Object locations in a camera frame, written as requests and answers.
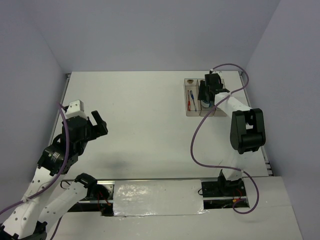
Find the blue jar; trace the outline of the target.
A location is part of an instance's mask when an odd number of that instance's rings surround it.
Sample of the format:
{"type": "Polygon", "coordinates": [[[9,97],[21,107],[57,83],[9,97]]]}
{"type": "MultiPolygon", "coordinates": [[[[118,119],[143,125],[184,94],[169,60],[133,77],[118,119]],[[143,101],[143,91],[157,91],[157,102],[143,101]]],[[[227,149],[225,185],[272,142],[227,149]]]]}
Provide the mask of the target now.
{"type": "Polygon", "coordinates": [[[210,109],[213,106],[210,101],[205,101],[205,100],[201,100],[200,104],[203,110],[210,109]]]}

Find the blue pen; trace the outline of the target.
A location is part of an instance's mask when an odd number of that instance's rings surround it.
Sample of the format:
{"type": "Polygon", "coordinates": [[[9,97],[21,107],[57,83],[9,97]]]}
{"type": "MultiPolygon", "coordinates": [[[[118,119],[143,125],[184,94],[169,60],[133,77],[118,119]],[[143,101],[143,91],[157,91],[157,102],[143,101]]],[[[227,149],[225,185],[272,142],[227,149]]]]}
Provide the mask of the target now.
{"type": "Polygon", "coordinates": [[[196,106],[196,101],[195,101],[195,97],[194,97],[193,91],[190,90],[189,94],[190,94],[190,97],[191,97],[192,102],[193,102],[194,111],[197,112],[197,106],[196,106]]]}

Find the red pen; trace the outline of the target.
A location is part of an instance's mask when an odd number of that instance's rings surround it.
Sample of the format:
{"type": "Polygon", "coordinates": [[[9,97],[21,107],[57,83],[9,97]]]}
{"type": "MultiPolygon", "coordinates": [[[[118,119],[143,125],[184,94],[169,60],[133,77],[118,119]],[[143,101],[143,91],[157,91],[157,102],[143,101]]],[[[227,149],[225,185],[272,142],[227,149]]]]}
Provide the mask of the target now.
{"type": "Polygon", "coordinates": [[[187,90],[187,110],[191,111],[190,91],[187,90]]]}

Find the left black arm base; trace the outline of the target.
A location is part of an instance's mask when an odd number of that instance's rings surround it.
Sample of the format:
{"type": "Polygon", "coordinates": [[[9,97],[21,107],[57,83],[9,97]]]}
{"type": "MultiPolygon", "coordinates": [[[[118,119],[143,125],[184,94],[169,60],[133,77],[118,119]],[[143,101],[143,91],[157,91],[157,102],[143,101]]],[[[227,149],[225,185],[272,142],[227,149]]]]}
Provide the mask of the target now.
{"type": "Polygon", "coordinates": [[[104,217],[113,217],[114,184],[102,183],[93,180],[93,177],[86,173],[81,173],[75,178],[76,182],[84,184],[87,193],[85,197],[73,205],[68,212],[86,213],[97,212],[104,217]]]}

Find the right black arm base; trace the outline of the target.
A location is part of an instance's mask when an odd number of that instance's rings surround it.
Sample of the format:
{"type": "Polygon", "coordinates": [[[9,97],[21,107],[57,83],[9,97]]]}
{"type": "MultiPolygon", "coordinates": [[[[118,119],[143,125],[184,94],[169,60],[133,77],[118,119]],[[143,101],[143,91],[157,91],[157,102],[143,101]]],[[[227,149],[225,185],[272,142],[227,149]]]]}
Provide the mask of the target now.
{"type": "Polygon", "coordinates": [[[227,180],[221,170],[217,180],[202,181],[198,195],[203,198],[203,208],[211,209],[232,209],[248,208],[247,193],[244,181],[239,178],[237,180],[227,180]]]}

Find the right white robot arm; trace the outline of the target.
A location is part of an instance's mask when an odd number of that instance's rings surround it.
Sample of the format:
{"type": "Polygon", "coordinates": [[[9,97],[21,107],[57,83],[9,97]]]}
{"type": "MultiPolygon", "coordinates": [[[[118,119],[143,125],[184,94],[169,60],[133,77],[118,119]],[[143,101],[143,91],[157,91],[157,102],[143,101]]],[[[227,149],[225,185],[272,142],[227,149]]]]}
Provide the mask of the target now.
{"type": "Polygon", "coordinates": [[[204,119],[218,112],[230,118],[229,142],[234,150],[229,170],[244,169],[255,153],[265,145],[264,114],[260,108],[251,108],[234,97],[234,91],[225,87],[221,76],[210,71],[200,81],[198,100],[206,110],[204,119]]]}

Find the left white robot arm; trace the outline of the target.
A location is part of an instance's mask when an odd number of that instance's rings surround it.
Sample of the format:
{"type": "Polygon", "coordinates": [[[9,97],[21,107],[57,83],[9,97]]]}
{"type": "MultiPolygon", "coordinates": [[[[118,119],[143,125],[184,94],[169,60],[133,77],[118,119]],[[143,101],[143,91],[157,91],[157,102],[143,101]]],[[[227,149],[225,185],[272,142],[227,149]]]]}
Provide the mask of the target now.
{"type": "Polygon", "coordinates": [[[109,191],[87,173],[79,174],[67,189],[48,202],[56,186],[84,153],[89,141],[108,134],[107,124],[98,111],[92,111],[96,124],[80,110],[75,116],[60,110],[62,133],[44,149],[34,177],[18,203],[7,207],[12,214],[0,225],[2,240],[45,240],[65,213],[83,199],[107,200],[109,191]]]}

